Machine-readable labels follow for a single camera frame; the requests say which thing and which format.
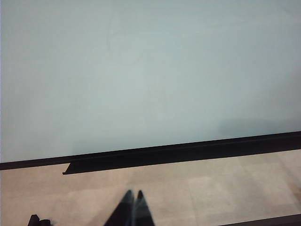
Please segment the painted wall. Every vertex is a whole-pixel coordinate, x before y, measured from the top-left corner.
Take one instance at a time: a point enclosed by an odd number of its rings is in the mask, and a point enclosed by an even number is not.
[[[299,0],[2,0],[1,161],[301,130]]]

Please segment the beige floor tile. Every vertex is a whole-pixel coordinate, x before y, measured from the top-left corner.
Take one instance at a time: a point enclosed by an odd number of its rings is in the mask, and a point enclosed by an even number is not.
[[[135,191],[143,191],[155,221],[195,216],[185,180],[136,184],[133,187]]]
[[[156,226],[198,226],[195,217],[156,221]]]
[[[1,225],[31,214],[102,225],[142,189],[157,226],[216,226],[301,213],[301,150],[62,175],[67,164],[1,172]]]

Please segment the black object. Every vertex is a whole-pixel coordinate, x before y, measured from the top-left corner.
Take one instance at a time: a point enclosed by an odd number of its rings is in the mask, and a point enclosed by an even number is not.
[[[0,170],[71,163],[65,174],[301,149],[301,131],[0,163]]]
[[[128,190],[104,226],[155,226],[142,191],[134,201]]]
[[[301,226],[301,214],[247,221],[223,226]]]
[[[51,226],[51,224],[50,224],[50,220],[48,219],[40,220],[38,215],[34,214],[30,217],[28,226]]]

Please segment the floor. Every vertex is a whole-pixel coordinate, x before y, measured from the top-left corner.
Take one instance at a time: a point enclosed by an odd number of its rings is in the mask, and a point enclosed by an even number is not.
[[[301,150],[62,175],[67,164],[1,173],[1,225],[31,214],[101,226],[142,189],[156,226],[217,226],[301,213]]]

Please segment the black baseboard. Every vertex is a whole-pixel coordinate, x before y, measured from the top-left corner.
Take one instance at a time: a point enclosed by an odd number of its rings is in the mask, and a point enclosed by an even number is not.
[[[301,214],[247,221],[223,226],[301,226]]]
[[[64,174],[301,149],[301,131],[0,163],[0,170],[70,163]]]

